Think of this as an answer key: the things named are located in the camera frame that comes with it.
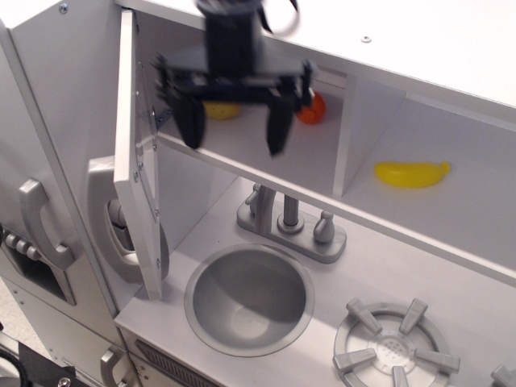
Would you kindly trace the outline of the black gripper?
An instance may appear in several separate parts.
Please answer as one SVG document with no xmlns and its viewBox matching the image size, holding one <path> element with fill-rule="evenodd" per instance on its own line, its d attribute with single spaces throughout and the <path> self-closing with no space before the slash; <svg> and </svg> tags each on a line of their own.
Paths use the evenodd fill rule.
<svg viewBox="0 0 516 387">
<path fill-rule="evenodd" d="M 263 6 L 200 6 L 202 44 L 156 57 L 159 95 L 173 110 L 186 146 L 198 149 L 206 129 L 204 101 L 264 104 L 267 145 L 283 152 L 293 114 L 313 99 L 314 65 L 267 48 Z"/>
</svg>

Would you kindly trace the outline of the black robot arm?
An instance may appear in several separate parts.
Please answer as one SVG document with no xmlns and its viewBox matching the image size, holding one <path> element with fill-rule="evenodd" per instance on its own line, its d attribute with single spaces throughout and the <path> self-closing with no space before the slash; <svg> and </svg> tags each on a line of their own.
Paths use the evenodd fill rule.
<svg viewBox="0 0 516 387">
<path fill-rule="evenodd" d="M 312 103 L 309 60 L 275 52 L 261 1 L 198 1 L 204 17 L 200 46 L 156 57 L 156 93 L 170 107 L 186 146 L 198 149 L 206 129 L 205 102 L 265 105 L 269 153 L 281 153 L 294 115 Z"/>
</svg>

